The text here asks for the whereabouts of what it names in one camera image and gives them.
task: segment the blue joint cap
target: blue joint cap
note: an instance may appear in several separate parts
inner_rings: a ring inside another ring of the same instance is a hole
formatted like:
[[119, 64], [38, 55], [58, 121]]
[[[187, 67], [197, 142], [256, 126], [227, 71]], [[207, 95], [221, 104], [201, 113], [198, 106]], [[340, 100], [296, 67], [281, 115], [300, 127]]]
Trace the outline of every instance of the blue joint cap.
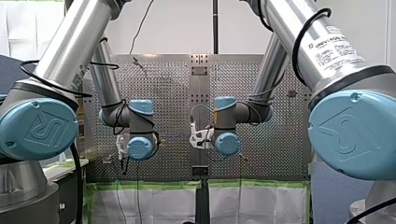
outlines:
[[57, 156], [77, 135], [76, 113], [54, 99], [24, 101], [0, 118], [0, 152], [15, 160], [40, 161]]
[[236, 105], [234, 96], [218, 96], [215, 98], [214, 106], [217, 111], [228, 109]]
[[272, 106], [270, 105], [270, 111], [268, 111], [267, 118], [265, 118], [264, 122], [270, 121], [270, 119], [272, 118], [273, 115], [274, 115], [274, 109], [273, 109]]
[[238, 152], [240, 146], [239, 137], [234, 133], [222, 133], [215, 143], [216, 150], [226, 156], [231, 156]]
[[127, 149], [128, 155], [134, 161], [142, 161], [151, 155], [153, 146], [147, 138], [135, 137], [129, 141]]
[[309, 118], [314, 150], [334, 170], [358, 179], [396, 180], [396, 99], [375, 91], [338, 91]]
[[150, 100], [131, 100], [128, 106], [134, 112], [142, 115], [151, 116], [154, 114], [152, 101]]

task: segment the label sticker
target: label sticker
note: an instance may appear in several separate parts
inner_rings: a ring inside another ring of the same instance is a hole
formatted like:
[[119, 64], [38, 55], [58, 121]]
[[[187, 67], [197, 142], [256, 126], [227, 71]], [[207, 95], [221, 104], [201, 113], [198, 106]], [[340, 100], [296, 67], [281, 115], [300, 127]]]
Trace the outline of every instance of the label sticker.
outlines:
[[84, 74], [85, 66], [81, 64], [76, 71], [75, 76], [73, 77], [72, 83], [70, 84], [70, 88], [72, 89], [72, 91], [78, 91], [79, 86], [82, 84]]
[[343, 35], [331, 34], [308, 45], [308, 54], [323, 71], [335, 70], [346, 63], [365, 62]]
[[328, 26], [326, 28], [332, 34], [341, 34], [341, 30], [336, 26]]

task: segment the ur logo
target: ur logo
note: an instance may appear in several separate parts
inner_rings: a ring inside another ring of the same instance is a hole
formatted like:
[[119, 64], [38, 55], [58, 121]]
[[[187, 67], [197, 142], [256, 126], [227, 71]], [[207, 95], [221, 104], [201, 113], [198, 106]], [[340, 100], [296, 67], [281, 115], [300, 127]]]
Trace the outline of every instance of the ur logo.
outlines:
[[25, 135], [25, 140], [46, 147], [57, 147], [69, 122], [51, 113], [40, 111]]
[[370, 126], [352, 107], [322, 122], [318, 129], [325, 135], [325, 141], [331, 150], [345, 155], [344, 158], [339, 158], [341, 160], [347, 160], [347, 154], [355, 150], [358, 150], [356, 153], [360, 155], [381, 148]]

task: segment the metal bracket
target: metal bracket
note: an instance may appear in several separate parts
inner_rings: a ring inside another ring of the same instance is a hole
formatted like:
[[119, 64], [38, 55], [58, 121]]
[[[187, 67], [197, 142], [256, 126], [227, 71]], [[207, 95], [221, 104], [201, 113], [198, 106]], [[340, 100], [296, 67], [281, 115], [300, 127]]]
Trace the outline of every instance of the metal bracket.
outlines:
[[208, 175], [209, 168], [207, 165], [192, 166], [192, 175]]

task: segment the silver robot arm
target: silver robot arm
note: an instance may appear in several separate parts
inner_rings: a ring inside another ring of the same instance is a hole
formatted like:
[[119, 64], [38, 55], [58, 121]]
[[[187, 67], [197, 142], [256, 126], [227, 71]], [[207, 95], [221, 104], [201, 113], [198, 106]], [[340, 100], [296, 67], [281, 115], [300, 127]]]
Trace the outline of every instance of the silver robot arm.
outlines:
[[45, 160], [72, 145], [78, 134], [72, 93], [79, 89], [108, 22], [119, 16], [125, 2], [76, 0], [69, 8], [31, 74], [35, 78], [17, 81], [0, 107], [3, 157]]
[[110, 62], [110, 49], [104, 37], [93, 54], [90, 67], [102, 107], [99, 120], [104, 125], [113, 127], [115, 135], [121, 134], [123, 130], [116, 132], [116, 127], [129, 128], [130, 132], [123, 135], [127, 155], [135, 161], [147, 160], [154, 155], [160, 144], [160, 136], [154, 131], [152, 102], [138, 99], [127, 103], [122, 99], [114, 68], [103, 66]]
[[[312, 91], [308, 133], [314, 150], [342, 174], [396, 179], [394, 71], [366, 62], [332, 24], [331, 11], [313, 0], [262, 0], [260, 7], [280, 43], [264, 60], [286, 51], [297, 78]], [[281, 58], [267, 60], [255, 90], [271, 86]]]

